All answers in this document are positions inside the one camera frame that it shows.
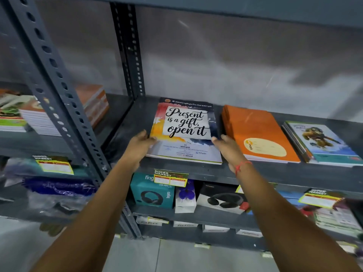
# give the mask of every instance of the bracelet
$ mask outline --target bracelet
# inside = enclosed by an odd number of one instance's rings
[[[242,161],[239,165],[236,166],[236,171],[235,171],[236,177],[237,177],[237,173],[240,171],[240,167],[243,163],[249,163],[252,165],[251,161]]]

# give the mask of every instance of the teal box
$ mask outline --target teal box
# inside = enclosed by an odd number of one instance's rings
[[[173,208],[175,187],[154,183],[154,175],[134,173],[130,187],[138,205]]]

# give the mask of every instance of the purple earphones image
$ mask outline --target purple earphones image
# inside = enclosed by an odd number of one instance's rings
[[[179,187],[179,197],[180,199],[190,199],[192,200],[193,198],[195,198],[195,193],[193,192],[194,190],[194,183],[192,180],[188,180],[187,185],[185,187]]]

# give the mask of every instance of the headphones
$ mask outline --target headphones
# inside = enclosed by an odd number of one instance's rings
[[[219,205],[222,208],[236,208],[243,203],[243,197],[236,193],[222,193],[211,196],[207,199],[208,203],[211,205]]]
[[[148,198],[147,196],[145,196],[146,193],[153,193],[154,195],[157,196],[157,199],[151,199],[151,198]],[[154,204],[154,205],[161,205],[163,203],[163,197],[158,194],[157,192],[154,192],[154,191],[144,191],[141,193],[141,199],[143,201],[145,201],[146,203],[148,204]]]
[[[187,185],[185,187],[179,187],[179,197],[180,199],[186,199],[192,200],[195,198],[194,190],[194,184],[192,181],[188,180]]]

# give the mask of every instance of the stack of books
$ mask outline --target stack of books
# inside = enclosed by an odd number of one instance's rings
[[[104,89],[101,85],[81,85],[76,92],[92,127],[96,126],[109,108]],[[24,104],[20,113],[38,134],[61,136],[37,100]]]
[[[344,167],[363,165],[363,160],[325,125],[286,121],[282,128],[307,163]]]
[[[226,134],[234,138],[248,160],[300,162],[271,113],[225,105],[222,119]]]
[[[146,156],[220,165],[221,153],[211,141],[217,135],[212,104],[161,97],[150,132],[157,143]]]
[[[7,93],[7,90],[0,91],[0,131],[26,132],[30,128],[19,112],[19,107],[34,96]]]
[[[352,211],[344,203],[338,203],[334,209],[320,208],[315,210],[314,221],[322,229],[355,238],[363,233],[363,229]]]

